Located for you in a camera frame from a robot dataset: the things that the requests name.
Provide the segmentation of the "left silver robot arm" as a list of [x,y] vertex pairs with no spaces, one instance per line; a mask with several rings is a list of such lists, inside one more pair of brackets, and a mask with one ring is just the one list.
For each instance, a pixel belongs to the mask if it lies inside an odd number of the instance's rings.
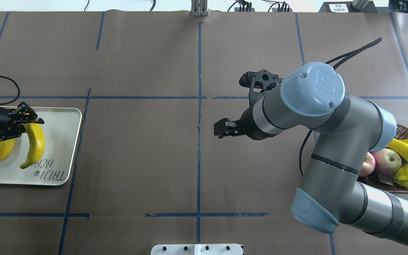
[[24,127],[27,123],[44,124],[44,120],[25,102],[16,108],[0,106],[0,141],[21,137],[27,132]]

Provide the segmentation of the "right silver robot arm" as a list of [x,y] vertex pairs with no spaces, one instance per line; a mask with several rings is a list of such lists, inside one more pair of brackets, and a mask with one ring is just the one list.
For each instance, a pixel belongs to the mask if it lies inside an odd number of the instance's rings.
[[302,224],[333,233],[351,225],[377,238],[408,246],[408,201],[357,181],[368,152],[387,147],[396,134],[394,116],[352,95],[327,63],[308,63],[284,79],[267,70],[239,80],[249,91],[240,119],[214,124],[218,138],[274,137],[295,126],[319,133],[291,206]]

